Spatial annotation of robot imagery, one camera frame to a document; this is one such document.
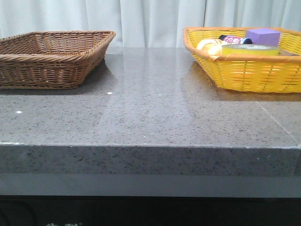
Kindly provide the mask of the yellow tape roll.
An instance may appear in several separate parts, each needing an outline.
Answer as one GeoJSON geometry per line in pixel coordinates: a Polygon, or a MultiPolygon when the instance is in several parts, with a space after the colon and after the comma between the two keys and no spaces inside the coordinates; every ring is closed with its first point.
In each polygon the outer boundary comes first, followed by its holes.
{"type": "Polygon", "coordinates": [[[278,47],[257,45],[257,44],[229,44],[222,46],[222,55],[246,54],[261,56],[277,56],[280,49],[278,47]]]}

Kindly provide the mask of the white curtain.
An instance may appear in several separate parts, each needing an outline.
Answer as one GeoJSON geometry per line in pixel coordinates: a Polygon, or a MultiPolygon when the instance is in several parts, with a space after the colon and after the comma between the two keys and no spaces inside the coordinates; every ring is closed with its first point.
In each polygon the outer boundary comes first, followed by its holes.
{"type": "Polygon", "coordinates": [[[2,38],[33,31],[111,30],[111,45],[181,48],[185,27],[301,28],[298,0],[3,0],[2,38]]]}

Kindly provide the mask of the bread roll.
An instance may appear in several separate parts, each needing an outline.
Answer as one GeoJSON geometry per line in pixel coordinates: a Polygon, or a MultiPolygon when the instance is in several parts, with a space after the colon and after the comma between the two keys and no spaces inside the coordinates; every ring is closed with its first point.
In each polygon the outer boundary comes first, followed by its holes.
{"type": "Polygon", "coordinates": [[[204,39],[197,45],[197,50],[201,50],[209,55],[218,56],[222,52],[222,45],[225,42],[220,39],[204,39]]]}

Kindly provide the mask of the pink labelled black tube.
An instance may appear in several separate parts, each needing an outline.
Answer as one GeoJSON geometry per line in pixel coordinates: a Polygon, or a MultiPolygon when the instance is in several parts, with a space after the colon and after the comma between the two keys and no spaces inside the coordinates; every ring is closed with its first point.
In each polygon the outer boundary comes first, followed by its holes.
{"type": "Polygon", "coordinates": [[[252,44],[253,41],[250,38],[240,38],[232,35],[220,35],[219,39],[223,41],[224,45],[229,44],[252,44]]]}

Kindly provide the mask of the brown wicker basket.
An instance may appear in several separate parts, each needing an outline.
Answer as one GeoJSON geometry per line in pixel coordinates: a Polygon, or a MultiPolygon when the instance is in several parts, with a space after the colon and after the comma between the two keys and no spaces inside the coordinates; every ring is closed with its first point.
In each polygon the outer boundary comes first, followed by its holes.
{"type": "Polygon", "coordinates": [[[114,31],[30,32],[0,40],[0,88],[75,89],[104,60],[114,31]]]}

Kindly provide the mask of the yellow woven basket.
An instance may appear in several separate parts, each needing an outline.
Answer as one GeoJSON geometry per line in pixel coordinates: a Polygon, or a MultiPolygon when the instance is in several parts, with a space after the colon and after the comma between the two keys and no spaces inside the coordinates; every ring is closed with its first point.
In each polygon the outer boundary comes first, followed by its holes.
{"type": "Polygon", "coordinates": [[[247,27],[185,27],[183,42],[217,87],[241,92],[299,93],[301,91],[301,33],[277,28],[279,47],[292,56],[221,55],[212,57],[198,50],[206,38],[222,34],[243,37],[247,27]]]}

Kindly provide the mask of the purple foam block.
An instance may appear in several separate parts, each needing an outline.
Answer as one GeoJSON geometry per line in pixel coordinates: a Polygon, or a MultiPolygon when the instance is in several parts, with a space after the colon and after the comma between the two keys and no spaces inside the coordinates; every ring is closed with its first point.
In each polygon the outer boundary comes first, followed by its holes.
{"type": "Polygon", "coordinates": [[[277,47],[279,45],[281,32],[269,28],[249,29],[246,37],[252,40],[253,44],[268,45],[277,47]]]}

